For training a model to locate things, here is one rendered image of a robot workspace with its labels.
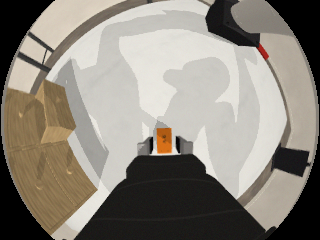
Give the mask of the orange rectangular block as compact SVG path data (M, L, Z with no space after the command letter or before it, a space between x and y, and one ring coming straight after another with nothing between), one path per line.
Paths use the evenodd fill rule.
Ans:
M172 153L171 128L157 128L157 154Z

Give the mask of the light wooden chest of drawers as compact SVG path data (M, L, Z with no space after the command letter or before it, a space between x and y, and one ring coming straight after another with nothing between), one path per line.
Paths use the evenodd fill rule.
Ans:
M11 165L11 169L12 169L12 172L13 172L13 175L14 175L14 178L15 178L15 181L17 183L17 186L25 200L25 202L27 203L28 207L30 208L30 210L32 211L32 213L35 215L35 217L38 219L38 221L42 224L42 226L48 231L47 233L51 236L61 225L63 225L98 189L94 186L94 184L90 181L90 179L88 178L88 176L85 174L85 172L83 171L82 167L80 166L80 164L78 163L68 141L62 141L62 142L55 142L55 143L48 143L48 144L41 144L40 145L40 141L39 141L39 137L38 137L38 133L37 133L37 127L36 127L36 121L35 121L35 110L34 110L34 99L35 99L35 96L34 94L30 94L30 93L26 93L26 92L23 92L23 91L19 91L19 90L16 90L16 89L13 89L13 88L7 88L9 90L9 95L8 95L8 100L7 100L7 107L6 107L6 118L5 118L5 134L6 134L6 145L7 145L7 153L8 153L8 157L9 157L9 161L10 161L10 165ZM38 140L38 145L33 145L33 146L25 146L25 147L16 147L16 148L9 148L10 147L10 144L8 144L8 141L9 141L9 135L7 136L7 133L8 133L8 123L7 123L7 115L9 113L9 105L8 103L10 103L10 96L11 96L11 92L12 91L15 91L15 92L19 92L19 93L22 93L22 94L26 94L26 95L30 95L30 96L33 96L33 117L34 117L34 125L35 125L35 131L36 131L36 136L37 136L37 140ZM93 185L93 187L95 188L88 196L85 197L84 200L82 200L77 206L74 207L74 205L69 201L69 199L66 197L66 195L63 193L63 191L61 190L61 188L59 187L58 183L56 182L54 176L52 175L50 169L49 169L49 166L46 162L46 159L44 157L44 154L43 154L43 151L42 151L42 148L43 147L49 147L49 146L55 146L55 145L61 145L61 144L68 144L70 150L71 150L71 153L73 154L77 164L79 165L80 169L82 170L82 172L84 173L84 175L87 177L87 179L89 180L89 182ZM44 223L42 222L41 218L39 217L39 215L37 214L36 215L36 211L34 210L33 211L33 207L31 207L32 205L29 204L30 202L27 201L28 198L27 196L25 195L25 193L23 194L24 191L22 191L23 189L21 189L22 187L19 180L17 180L18 178L16 178L17 174L15 173L16 171L14 167L14 164L12 165L13 161L12 160L12 157L11 156L11 152L16 152L16 151L24 151L24 150L30 150L30 149L37 149L37 148L40 148L40 151L41 151L41 154L42 154L42 157L44 159L44 162L46 164L46 167L52 177L52 179L54 180L56 186L58 187L58 189L60 190L60 192L62 193L62 195L65 197L65 199L69 202L69 204L74 208L72 209L64 218L62 218L55 226L53 226L51 229ZM19 183L18 183L19 182ZM19 185L20 184L20 185ZM25 195L25 196L24 196ZM41 219L41 220L40 220ZM44 225L44 224L45 225Z

